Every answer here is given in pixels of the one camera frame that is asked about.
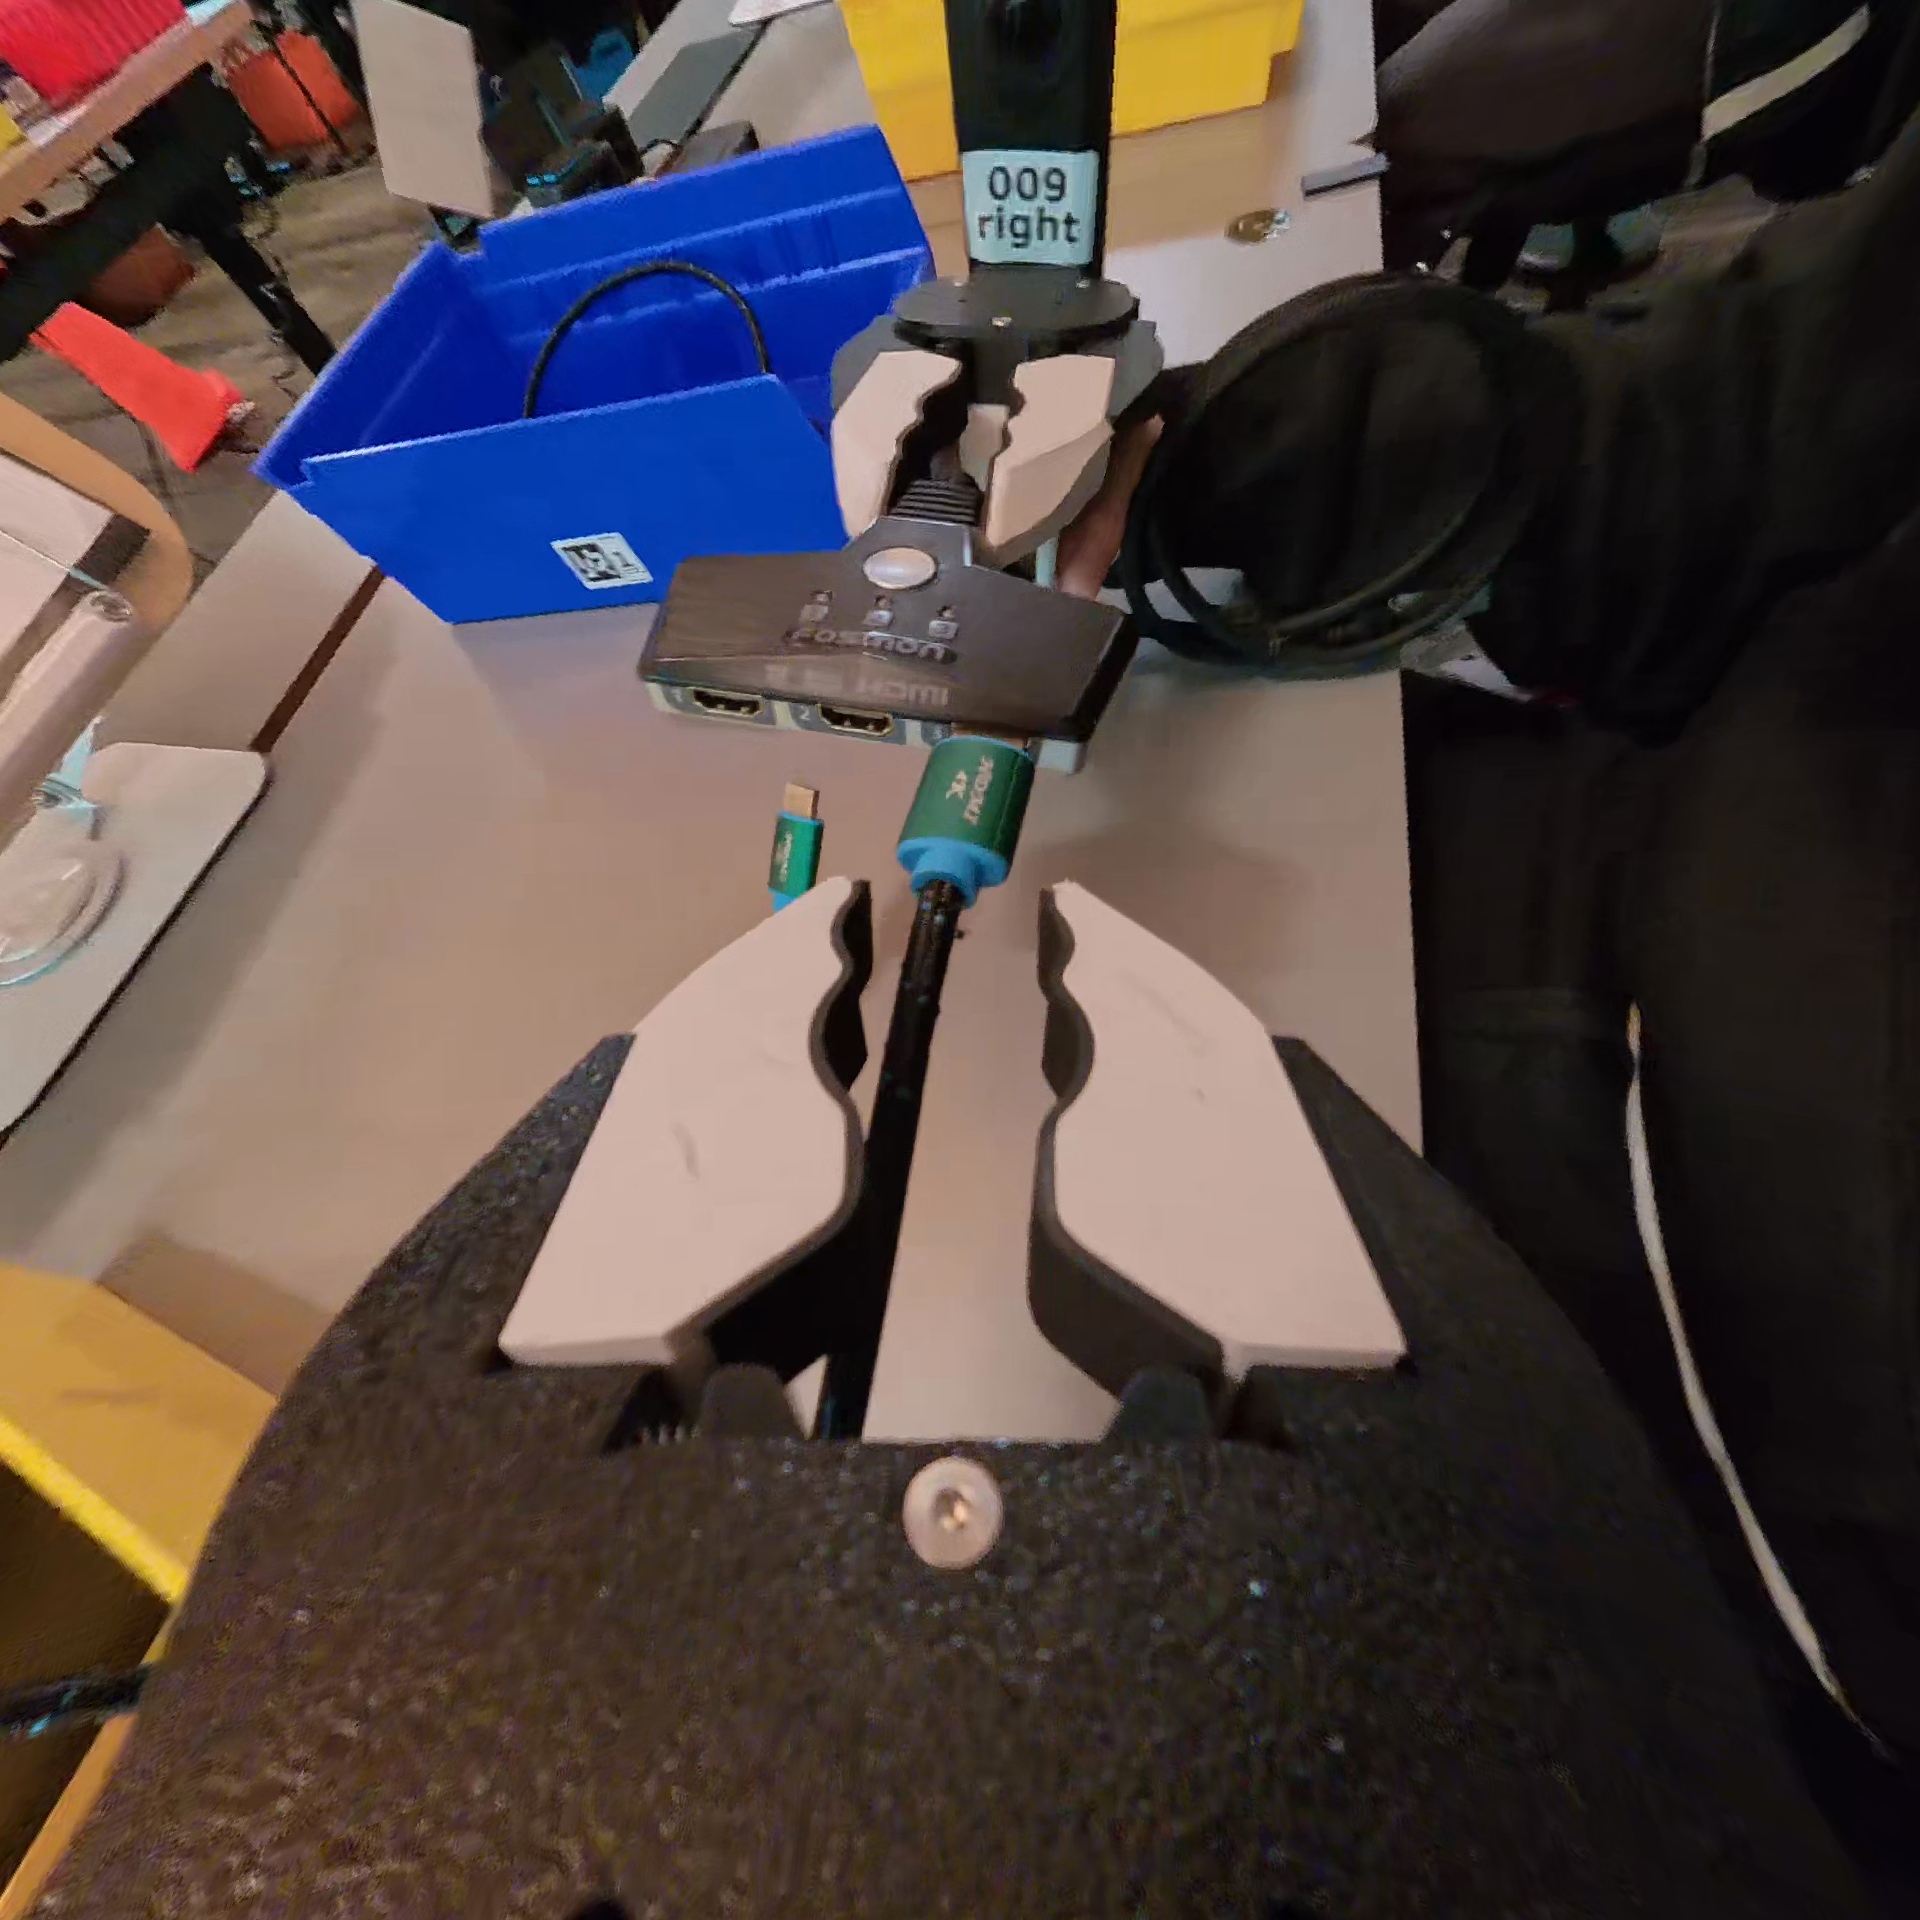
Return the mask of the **yellow storage bin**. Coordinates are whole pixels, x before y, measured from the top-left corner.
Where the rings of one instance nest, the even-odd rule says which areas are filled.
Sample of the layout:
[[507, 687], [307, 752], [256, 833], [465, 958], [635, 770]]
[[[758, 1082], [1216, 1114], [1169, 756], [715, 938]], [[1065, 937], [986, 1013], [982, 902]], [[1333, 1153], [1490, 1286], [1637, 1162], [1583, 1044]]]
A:
[[[936, 102], [951, 106], [946, 7], [843, 3], [840, 15], [882, 126], [934, 131]], [[1261, 106], [1303, 16], [1300, 3], [1120, 3], [1113, 131]]]

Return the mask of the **grey board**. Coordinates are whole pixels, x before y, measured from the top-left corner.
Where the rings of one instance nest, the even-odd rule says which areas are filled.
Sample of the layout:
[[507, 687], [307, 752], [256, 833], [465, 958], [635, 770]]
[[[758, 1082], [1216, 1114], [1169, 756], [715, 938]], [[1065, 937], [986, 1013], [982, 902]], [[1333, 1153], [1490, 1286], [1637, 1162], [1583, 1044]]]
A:
[[419, 5], [355, 3], [353, 31], [387, 192], [444, 213], [494, 219], [496, 169], [468, 26]]

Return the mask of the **wooden table black legs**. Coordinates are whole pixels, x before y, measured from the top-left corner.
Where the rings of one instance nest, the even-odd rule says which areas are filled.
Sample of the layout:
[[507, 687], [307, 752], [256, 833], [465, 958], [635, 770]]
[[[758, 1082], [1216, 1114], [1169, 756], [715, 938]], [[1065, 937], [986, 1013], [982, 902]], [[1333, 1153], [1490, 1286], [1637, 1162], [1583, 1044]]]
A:
[[107, 146], [129, 154], [129, 165], [110, 174], [70, 227], [58, 227], [4, 274], [4, 361], [150, 227], [189, 239], [305, 371], [319, 373], [334, 361], [334, 341], [249, 234], [231, 169], [251, 148], [251, 125], [217, 78], [217, 65], [251, 25], [249, 5], [186, 7], [180, 25], [138, 49], [83, 100], [4, 150], [4, 223], [89, 156]]

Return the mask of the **red storage bin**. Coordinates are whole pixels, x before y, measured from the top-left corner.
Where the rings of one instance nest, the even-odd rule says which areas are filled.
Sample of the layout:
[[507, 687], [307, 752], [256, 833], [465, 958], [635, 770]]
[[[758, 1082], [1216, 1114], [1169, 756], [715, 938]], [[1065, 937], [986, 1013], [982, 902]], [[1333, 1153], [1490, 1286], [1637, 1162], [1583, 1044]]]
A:
[[186, 21], [182, 3], [2, 3], [2, 65], [67, 106]]

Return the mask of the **person's torso black hoodie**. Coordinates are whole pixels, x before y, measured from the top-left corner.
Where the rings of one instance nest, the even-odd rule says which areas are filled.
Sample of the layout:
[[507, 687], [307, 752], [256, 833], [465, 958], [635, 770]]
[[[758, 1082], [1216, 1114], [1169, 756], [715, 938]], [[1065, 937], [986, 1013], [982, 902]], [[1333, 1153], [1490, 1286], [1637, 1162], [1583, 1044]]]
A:
[[1633, 1406], [1915, 1915], [1915, 518], [1678, 733], [1412, 678], [1428, 1159]]

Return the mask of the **person's right hand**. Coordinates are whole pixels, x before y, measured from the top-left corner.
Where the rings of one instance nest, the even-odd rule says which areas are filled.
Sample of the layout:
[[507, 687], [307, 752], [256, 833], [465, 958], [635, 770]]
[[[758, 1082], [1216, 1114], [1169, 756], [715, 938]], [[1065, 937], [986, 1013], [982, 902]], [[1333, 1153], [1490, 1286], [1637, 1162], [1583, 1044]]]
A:
[[1091, 600], [1106, 588], [1126, 541], [1131, 503], [1162, 433], [1163, 420], [1151, 415], [1113, 439], [1100, 488], [1059, 537], [1057, 591]]

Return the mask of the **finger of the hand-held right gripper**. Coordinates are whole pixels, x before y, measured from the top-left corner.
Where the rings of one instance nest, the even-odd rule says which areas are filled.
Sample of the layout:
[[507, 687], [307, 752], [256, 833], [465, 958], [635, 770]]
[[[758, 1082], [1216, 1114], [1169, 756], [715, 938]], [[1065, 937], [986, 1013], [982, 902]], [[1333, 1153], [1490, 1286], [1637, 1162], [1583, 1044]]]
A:
[[903, 446], [963, 365], [925, 347], [843, 347], [831, 366], [829, 448], [847, 539], [889, 512]]
[[1113, 442], [1108, 355], [1059, 355], [1013, 373], [1011, 403], [975, 404], [975, 550], [1030, 558], [1100, 491]]

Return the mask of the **blue storage bin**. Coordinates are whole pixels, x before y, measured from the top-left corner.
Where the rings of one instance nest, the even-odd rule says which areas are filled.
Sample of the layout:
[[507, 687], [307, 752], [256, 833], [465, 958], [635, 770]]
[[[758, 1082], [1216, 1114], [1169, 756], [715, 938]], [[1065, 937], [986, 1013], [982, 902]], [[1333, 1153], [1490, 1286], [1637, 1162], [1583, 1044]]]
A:
[[839, 548], [840, 347], [931, 275], [875, 125], [428, 245], [256, 475], [447, 626]]

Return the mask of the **person's right forearm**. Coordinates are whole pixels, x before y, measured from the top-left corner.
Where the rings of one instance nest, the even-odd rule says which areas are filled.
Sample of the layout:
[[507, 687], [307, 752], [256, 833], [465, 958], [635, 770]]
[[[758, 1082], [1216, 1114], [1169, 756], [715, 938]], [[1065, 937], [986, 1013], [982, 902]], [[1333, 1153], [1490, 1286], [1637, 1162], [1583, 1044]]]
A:
[[1466, 636], [1669, 733], [1751, 618], [1915, 518], [1915, 119], [1642, 308], [1349, 275], [1162, 378], [1116, 563], [1142, 636], [1332, 681]]

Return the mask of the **red orange floor marker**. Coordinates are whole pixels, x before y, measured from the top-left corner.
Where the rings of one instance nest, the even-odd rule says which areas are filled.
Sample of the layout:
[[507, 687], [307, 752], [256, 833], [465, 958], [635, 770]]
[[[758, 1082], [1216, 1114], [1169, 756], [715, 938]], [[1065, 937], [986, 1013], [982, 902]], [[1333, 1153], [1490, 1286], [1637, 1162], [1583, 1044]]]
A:
[[196, 471], [251, 417], [253, 403], [220, 371], [196, 371], [74, 301], [61, 304], [32, 344], [114, 403], [182, 471]]

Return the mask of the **black hdmi switch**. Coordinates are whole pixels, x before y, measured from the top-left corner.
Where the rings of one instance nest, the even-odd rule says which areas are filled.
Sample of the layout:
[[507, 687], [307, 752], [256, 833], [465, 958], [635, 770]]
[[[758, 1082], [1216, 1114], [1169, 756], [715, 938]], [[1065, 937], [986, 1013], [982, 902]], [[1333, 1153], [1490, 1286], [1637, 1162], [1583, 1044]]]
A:
[[687, 558], [638, 663], [662, 711], [1083, 768], [1137, 636], [1113, 605], [982, 566], [972, 530], [883, 518], [847, 545]]

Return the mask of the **orange bag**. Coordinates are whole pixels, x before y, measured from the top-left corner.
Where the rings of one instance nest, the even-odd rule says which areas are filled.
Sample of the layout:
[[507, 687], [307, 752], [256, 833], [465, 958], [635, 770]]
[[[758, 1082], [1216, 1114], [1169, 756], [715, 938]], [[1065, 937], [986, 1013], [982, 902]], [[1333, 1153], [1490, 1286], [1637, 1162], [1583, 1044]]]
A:
[[320, 44], [299, 31], [246, 44], [228, 61], [225, 78], [274, 156], [334, 146], [363, 125], [363, 108]]

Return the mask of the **wooden document stand white base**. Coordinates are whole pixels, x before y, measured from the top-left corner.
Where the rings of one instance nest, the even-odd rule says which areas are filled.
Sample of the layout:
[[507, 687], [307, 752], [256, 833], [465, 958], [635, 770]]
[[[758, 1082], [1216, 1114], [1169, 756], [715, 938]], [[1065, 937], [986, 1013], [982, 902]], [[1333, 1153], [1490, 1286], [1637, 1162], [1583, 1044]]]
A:
[[2, 1132], [167, 931], [268, 787], [261, 755], [98, 733], [186, 605], [189, 545], [153, 494], [4, 400]]

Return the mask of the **yellow bin with divider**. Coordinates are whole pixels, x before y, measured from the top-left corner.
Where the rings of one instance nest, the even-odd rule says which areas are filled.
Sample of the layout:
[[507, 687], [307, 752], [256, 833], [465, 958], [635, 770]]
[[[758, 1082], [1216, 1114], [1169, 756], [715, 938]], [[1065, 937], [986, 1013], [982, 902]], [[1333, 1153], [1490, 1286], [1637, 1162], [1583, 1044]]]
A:
[[[275, 1395], [100, 1284], [2, 1268], [4, 1690], [155, 1666]], [[131, 1714], [4, 1741], [4, 1915], [100, 1795]]]

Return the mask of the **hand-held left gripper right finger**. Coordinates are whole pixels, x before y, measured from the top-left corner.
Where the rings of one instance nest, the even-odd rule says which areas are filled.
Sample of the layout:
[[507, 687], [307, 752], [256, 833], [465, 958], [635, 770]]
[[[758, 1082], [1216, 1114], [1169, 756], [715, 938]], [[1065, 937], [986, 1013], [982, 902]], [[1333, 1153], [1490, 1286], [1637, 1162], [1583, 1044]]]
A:
[[1186, 1375], [1379, 1375], [1407, 1337], [1261, 1021], [1199, 962], [1063, 880], [1039, 906], [1051, 1109], [1031, 1320], [1124, 1398]]

